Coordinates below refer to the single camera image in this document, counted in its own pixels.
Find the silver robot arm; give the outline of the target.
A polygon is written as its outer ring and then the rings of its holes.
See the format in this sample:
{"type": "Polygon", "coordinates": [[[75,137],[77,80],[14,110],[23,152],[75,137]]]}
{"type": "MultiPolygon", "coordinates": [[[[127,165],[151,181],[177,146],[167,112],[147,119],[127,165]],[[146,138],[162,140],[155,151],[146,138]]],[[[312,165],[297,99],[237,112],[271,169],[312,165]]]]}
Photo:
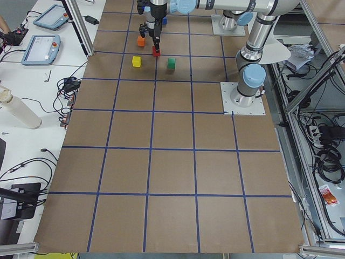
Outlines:
{"type": "Polygon", "coordinates": [[[195,9],[222,9],[238,25],[246,25],[256,15],[246,45],[236,55],[239,73],[237,88],[232,91],[232,102],[240,107],[249,107],[256,92],[263,86],[266,71],[259,64],[263,48],[273,30],[277,18],[287,10],[284,1],[138,1],[137,12],[143,14],[149,8],[147,21],[140,25],[141,36],[148,33],[153,39],[153,54],[160,54],[160,40],[164,17],[169,13],[189,14],[195,9]]]}
{"type": "Polygon", "coordinates": [[[160,35],[163,18],[173,12],[189,14],[195,9],[230,10],[257,12],[265,16],[280,16],[293,10],[298,1],[137,1],[137,11],[144,13],[146,6],[150,7],[153,17],[153,43],[155,51],[160,51],[160,35]]]}

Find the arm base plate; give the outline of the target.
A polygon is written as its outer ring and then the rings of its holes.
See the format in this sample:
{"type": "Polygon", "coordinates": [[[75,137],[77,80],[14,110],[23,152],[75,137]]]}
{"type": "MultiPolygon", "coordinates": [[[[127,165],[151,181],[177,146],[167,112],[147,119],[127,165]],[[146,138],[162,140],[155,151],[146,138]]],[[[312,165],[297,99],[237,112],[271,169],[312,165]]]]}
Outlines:
{"type": "Polygon", "coordinates": [[[225,115],[266,115],[262,97],[258,90],[252,97],[239,94],[237,82],[221,82],[220,89],[225,115]]]}
{"type": "Polygon", "coordinates": [[[236,36],[244,37],[246,35],[243,26],[237,25],[232,18],[224,15],[211,15],[213,35],[216,36],[236,36]]]}

